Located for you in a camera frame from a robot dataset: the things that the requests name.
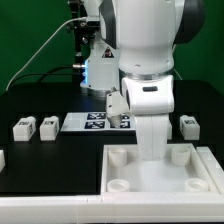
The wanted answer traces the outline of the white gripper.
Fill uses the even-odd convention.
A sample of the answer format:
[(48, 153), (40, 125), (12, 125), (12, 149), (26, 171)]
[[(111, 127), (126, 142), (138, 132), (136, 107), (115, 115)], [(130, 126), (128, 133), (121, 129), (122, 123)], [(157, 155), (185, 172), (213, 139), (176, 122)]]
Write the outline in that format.
[(169, 114), (174, 111), (173, 76), (157, 80), (123, 78), (122, 95), (134, 118), (140, 158), (162, 159), (166, 154)]

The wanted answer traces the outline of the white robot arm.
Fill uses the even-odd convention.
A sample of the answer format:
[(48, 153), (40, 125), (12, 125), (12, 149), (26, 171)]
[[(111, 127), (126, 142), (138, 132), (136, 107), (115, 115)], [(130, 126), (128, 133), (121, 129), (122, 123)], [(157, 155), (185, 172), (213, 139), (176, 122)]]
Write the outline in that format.
[(191, 41), (204, 20), (203, 0), (84, 0), (96, 39), (81, 87), (106, 95), (113, 126), (129, 113), (143, 160), (166, 154), (174, 110), (173, 47)]

